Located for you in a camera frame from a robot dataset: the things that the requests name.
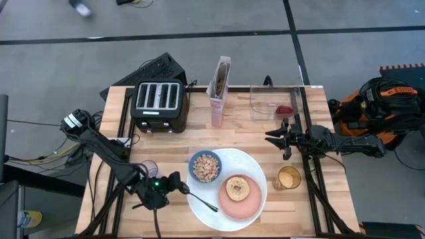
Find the black keyboard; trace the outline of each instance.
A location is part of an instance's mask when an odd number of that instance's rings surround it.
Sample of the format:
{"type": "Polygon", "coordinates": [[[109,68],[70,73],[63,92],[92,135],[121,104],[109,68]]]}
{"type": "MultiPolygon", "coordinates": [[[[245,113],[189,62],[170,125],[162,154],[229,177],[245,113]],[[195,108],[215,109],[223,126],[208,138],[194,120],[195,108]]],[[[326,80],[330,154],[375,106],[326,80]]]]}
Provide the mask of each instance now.
{"type": "MultiPolygon", "coordinates": [[[[113,84],[113,86],[134,86],[139,80],[144,78],[175,78],[181,80],[184,85],[187,85],[186,74],[183,68],[168,53],[164,53],[135,72],[122,78],[113,84]]],[[[99,95],[106,101],[108,92],[109,87],[102,90],[99,95]]]]}

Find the bowl of cereal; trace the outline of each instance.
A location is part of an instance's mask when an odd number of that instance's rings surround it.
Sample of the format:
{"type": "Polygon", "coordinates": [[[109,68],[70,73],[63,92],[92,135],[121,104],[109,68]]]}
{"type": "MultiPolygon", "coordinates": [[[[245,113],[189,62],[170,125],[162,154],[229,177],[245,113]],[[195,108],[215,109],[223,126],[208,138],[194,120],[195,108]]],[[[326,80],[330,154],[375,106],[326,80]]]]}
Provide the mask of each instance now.
{"type": "Polygon", "coordinates": [[[209,183],[215,180],[221,172],[221,160],[212,151],[202,150],[194,154],[189,161],[189,173],[192,178],[209,183]]]}

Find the clear plastic container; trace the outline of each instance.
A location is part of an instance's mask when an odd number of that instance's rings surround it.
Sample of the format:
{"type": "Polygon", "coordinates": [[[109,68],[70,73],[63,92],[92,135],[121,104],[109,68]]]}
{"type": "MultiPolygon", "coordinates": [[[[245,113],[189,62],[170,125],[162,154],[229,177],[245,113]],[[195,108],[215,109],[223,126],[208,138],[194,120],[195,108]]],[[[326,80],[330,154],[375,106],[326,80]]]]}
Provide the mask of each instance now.
{"type": "Polygon", "coordinates": [[[250,115],[253,120],[282,120],[302,111],[298,86],[251,86],[250,115]]]}

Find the bagel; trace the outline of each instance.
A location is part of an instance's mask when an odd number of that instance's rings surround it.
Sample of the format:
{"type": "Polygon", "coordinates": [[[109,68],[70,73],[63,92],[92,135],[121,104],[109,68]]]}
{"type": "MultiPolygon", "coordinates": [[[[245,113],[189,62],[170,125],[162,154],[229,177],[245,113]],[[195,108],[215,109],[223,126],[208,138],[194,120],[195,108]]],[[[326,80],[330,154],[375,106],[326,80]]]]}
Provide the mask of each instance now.
{"type": "Polygon", "coordinates": [[[242,177],[232,177],[227,180],[226,192],[230,199],[238,202],[250,194],[250,187],[242,177]]]}

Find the person's foot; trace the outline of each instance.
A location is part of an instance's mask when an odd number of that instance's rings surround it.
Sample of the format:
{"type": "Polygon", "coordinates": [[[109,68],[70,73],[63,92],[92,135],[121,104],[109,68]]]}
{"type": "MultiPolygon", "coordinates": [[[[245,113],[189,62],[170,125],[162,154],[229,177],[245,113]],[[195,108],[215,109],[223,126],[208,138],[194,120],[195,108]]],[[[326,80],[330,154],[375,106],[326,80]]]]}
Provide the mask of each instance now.
{"type": "Polygon", "coordinates": [[[83,17],[89,17],[92,14],[91,10],[82,3],[77,4],[75,10],[83,17]]]}

